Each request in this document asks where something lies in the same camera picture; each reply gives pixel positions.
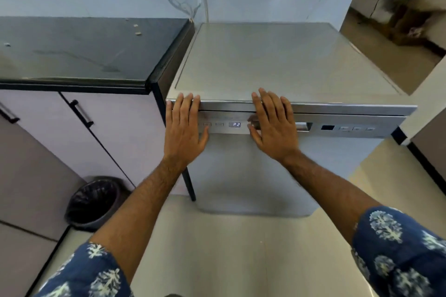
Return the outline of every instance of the trash bin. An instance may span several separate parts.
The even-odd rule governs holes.
[[[77,230],[95,232],[124,203],[130,192],[117,178],[97,178],[71,197],[65,221]]]

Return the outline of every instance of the stainless steel dishwasher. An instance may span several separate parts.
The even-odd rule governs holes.
[[[298,217],[318,207],[249,136],[259,87],[291,101],[301,150],[344,178],[416,109],[329,24],[202,24],[167,99],[201,95],[199,128],[211,135],[188,170],[203,211]]]

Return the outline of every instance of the blue printed shirt sleeve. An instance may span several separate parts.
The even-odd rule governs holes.
[[[352,245],[359,270],[379,296],[446,296],[446,241],[401,211],[367,210]]]
[[[35,297],[133,297],[115,258],[103,246],[82,244]]]

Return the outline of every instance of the black cabinet handle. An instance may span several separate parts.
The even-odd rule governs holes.
[[[2,109],[0,108],[0,115],[2,116],[3,119],[9,121],[9,123],[11,124],[15,124],[17,121],[19,121],[20,119],[18,117],[9,117],[8,114],[6,114],[4,111],[2,111]]]
[[[88,121],[88,120],[86,120],[84,118],[84,116],[81,114],[81,112],[76,107],[78,104],[79,104],[79,101],[73,100],[68,105],[73,110],[73,112],[75,112],[75,114],[77,115],[79,120],[82,121],[82,123],[85,125],[85,127],[90,128],[94,124],[94,122],[93,121]]]

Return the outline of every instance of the finger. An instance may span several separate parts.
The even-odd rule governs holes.
[[[288,120],[289,123],[294,124],[294,112],[293,112],[293,107],[291,107],[291,103],[288,101],[286,97],[281,97],[280,100],[282,101],[283,106],[285,107],[286,110],[286,119]]]
[[[200,96],[197,95],[193,98],[192,106],[189,113],[189,125],[192,127],[198,127],[198,108],[200,107]]]
[[[260,148],[260,146],[262,146],[263,142],[262,142],[262,138],[259,135],[259,132],[256,131],[254,126],[251,125],[251,124],[248,124],[248,128],[249,128],[249,133],[251,134],[251,137],[253,138],[254,142],[257,145],[257,147]]]
[[[259,88],[260,97],[262,98],[262,102],[265,105],[266,112],[268,113],[268,119],[271,123],[276,123],[278,121],[276,108],[274,107],[274,103],[268,93],[263,89]]]
[[[285,109],[283,108],[282,101],[272,91],[269,91],[268,95],[271,98],[272,102],[274,103],[274,107],[276,107],[277,118],[279,119],[280,122],[285,122],[286,121],[286,115],[285,115]]]
[[[189,93],[183,100],[180,108],[180,124],[181,125],[189,125],[189,111],[190,111],[190,103],[192,102],[193,94]]]
[[[172,111],[172,124],[179,125],[180,124],[180,108],[183,103],[184,95],[183,93],[178,94],[177,100],[174,104],[174,110]]]
[[[257,95],[256,92],[253,92],[251,96],[253,97],[253,103],[256,107],[257,118],[259,119],[260,127],[265,128],[267,125],[269,125],[269,121],[268,116],[265,112],[265,108],[263,108],[262,100],[260,100],[260,97]]]
[[[166,103],[166,127],[172,125],[172,102],[169,100]]]
[[[204,151],[204,148],[206,147],[206,144],[209,140],[209,127],[204,127],[203,134],[201,134],[201,139],[198,142],[198,145],[200,146],[201,151]]]

